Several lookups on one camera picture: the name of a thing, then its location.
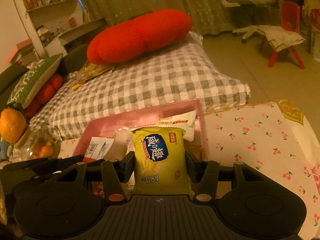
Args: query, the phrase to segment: red chair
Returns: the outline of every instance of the red chair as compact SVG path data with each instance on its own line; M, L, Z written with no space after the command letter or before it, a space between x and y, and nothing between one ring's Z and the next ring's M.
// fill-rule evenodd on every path
M300 23L300 6L295 2L291 2L291 1L283 2L281 7L281 28L285 29L286 31L298 33L299 23ZM267 38L264 36L260 44L259 52L262 51L266 40ZM288 52L291 51L293 53L301 69L306 69L301 58L299 57L297 51L293 46L289 47L287 51ZM274 51L270 58L268 67L274 66L277 56L278 56L278 53Z

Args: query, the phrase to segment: floor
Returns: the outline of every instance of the floor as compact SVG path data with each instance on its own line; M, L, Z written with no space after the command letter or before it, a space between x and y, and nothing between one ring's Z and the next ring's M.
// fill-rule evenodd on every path
M273 68L268 68L272 48L266 44L258 52L260 37L246 44L241 36L231 33L205 36L204 50L213 64L224 74L245 81L251 88L250 103L263 103L287 98L305 114L320 141L320 62L306 50L296 46L306 69L299 68L292 54L280 52Z

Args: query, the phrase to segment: red plush toy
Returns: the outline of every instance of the red plush toy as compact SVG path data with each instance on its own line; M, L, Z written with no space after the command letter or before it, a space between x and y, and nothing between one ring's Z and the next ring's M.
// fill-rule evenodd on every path
M130 60L182 39L191 28L190 16L179 10L145 14L97 35L88 46L87 58L97 65Z
M48 103L54 94L62 87L63 79L59 74L53 74L51 78L43 85L37 95L33 98L30 105L24 109L27 117L35 116L42 106Z

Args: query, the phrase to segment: yellow snack bag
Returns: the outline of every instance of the yellow snack bag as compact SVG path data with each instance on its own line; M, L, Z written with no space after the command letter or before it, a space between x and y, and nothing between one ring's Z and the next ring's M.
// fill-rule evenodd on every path
M143 127L132 133L134 192L145 195L191 194L183 147L185 130Z

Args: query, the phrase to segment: green sofa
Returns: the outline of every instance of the green sofa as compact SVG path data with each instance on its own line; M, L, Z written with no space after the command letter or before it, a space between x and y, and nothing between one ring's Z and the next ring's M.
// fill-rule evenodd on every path
M81 45L63 57L57 73L64 77L69 73L80 70L87 61L87 47L88 44ZM0 112L6 107L15 85L27 71L28 69L26 67L12 64L0 73Z

